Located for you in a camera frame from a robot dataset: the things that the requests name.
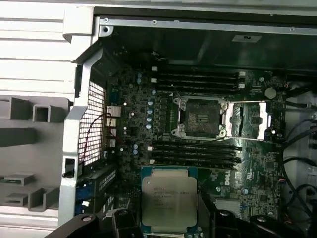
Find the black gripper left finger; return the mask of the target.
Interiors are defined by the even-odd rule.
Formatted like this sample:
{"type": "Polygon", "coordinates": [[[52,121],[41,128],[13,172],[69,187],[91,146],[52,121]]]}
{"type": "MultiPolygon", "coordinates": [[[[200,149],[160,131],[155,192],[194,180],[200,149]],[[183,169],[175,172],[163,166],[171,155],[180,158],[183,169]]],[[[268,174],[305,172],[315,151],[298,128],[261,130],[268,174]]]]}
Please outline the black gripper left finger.
{"type": "Polygon", "coordinates": [[[142,232],[128,209],[112,210],[110,216],[80,214],[47,235],[47,238],[140,238],[142,232]]]}

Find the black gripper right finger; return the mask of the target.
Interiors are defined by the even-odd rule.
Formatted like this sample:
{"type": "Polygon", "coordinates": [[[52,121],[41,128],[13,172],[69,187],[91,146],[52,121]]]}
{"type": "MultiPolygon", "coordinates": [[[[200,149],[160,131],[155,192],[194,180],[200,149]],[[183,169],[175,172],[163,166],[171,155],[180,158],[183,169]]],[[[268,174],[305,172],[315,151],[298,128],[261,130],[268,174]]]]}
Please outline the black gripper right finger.
{"type": "Polygon", "coordinates": [[[198,226],[205,238],[304,238],[297,231],[265,215],[251,216],[249,221],[228,210],[219,210],[209,197],[198,198],[198,226]]]}

